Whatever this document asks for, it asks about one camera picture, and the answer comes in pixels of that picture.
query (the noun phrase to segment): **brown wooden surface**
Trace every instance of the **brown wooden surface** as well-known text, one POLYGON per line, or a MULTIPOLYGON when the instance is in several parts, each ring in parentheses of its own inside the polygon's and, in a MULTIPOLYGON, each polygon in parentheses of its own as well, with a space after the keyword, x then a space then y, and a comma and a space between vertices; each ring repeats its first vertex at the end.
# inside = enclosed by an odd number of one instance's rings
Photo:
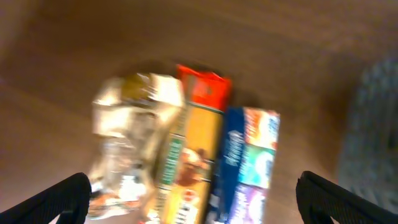
MULTIPOLYGON (((266 223, 302 223, 304 170, 335 180, 348 98, 397 47, 393 0, 58 0, 0 3, 0 211, 76 172, 97 148, 91 99, 126 64, 200 63, 234 105, 281 113, 266 223)), ((131 216, 97 223, 132 223, 131 216)))

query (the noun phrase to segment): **food packaging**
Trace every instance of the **food packaging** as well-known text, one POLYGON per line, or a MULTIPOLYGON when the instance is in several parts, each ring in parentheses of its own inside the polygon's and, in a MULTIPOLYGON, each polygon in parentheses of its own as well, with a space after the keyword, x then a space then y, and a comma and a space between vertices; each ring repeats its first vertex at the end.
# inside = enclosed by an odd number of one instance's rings
POLYGON ((279 123, 275 111, 228 108, 206 223, 262 223, 279 123))
POLYGON ((155 192, 160 143, 184 104, 181 81, 134 73, 111 78, 93 102, 93 132, 101 155, 88 177, 93 195, 88 218, 102 219, 140 209, 155 192))
POLYGON ((186 107, 170 132, 159 191, 147 216, 165 224, 203 223, 223 113, 231 81, 213 72, 178 67, 186 107))

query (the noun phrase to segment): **green label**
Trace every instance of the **green label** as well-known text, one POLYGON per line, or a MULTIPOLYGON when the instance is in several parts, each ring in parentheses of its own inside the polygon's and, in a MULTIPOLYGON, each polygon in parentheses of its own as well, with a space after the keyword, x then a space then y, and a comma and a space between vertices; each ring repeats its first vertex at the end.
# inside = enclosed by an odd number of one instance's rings
POLYGON ((180 157, 182 143, 183 141, 179 139, 172 139, 170 141, 170 150, 163 171, 162 184, 171 185, 174 181, 174 174, 180 157))

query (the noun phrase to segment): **plastic wrapper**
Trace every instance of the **plastic wrapper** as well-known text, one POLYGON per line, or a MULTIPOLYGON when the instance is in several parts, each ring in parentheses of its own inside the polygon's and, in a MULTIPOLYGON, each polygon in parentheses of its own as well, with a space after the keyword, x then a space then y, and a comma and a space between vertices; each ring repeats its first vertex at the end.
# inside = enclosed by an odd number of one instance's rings
POLYGON ((275 111, 228 108, 206 223, 262 223, 279 122, 275 111))
POLYGON ((158 171, 159 191, 146 214, 166 224, 203 223, 231 81, 183 66, 178 73, 186 107, 170 132, 158 171))
POLYGON ((101 156, 88 174, 88 218, 123 215, 146 204, 155 192, 159 144, 182 108, 182 85, 173 77, 136 73, 105 82, 93 102, 101 156))

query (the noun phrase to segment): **packaged snack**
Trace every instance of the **packaged snack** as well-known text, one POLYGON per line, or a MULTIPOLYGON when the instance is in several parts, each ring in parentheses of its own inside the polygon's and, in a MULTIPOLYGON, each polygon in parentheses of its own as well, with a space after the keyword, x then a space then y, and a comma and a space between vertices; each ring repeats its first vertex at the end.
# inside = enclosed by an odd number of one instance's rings
POLYGON ((108 80, 93 102, 101 157, 88 175, 88 218, 137 210, 154 193, 151 171, 160 142, 183 108, 181 82, 166 75, 130 74, 108 80))
POLYGON ((277 148, 279 115, 255 108, 228 108, 207 223, 261 223, 264 203, 251 200, 269 188, 277 148), (251 205, 255 204, 256 212, 251 205))
POLYGON ((179 66, 186 108, 169 136, 159 193, 147 210, 166 223, 203 223, 231 81, 179 66))

